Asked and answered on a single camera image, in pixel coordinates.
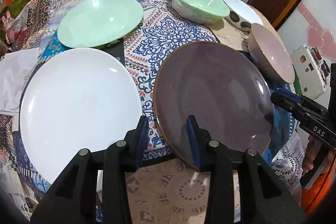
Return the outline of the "right hand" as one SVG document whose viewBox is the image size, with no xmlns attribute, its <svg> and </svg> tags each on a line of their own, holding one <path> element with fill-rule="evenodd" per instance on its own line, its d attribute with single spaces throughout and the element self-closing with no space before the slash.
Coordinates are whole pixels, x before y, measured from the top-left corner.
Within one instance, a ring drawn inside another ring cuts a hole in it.
<svg viewBox="0 0 336 224">
<path fill-rule="evenodd" d="M 314 137 L 310 135 L 308 137 L 308 141 L 309 141 L 309 143 L 306 147 L 305 156 L 304 156 L 303 162 L 302 162 L 303 173 L 307 173 L 309 170 L 313 169 L 313 167 L 314 167 L 313 161 L 315 160 L 315 158 L 318 154 L 318 149 L 316 149 L 315 146 L 314 146 Z M 321 175 L 324 175 L 324 174 L 329 172 L 330 167 L 333 165 L 334 156 L 335 156 L 335 151 L 330 150 L 328 155 L 327 155 L 327 163 L 326 163 L 323 171 L 321 172 Z"/>
</svg>

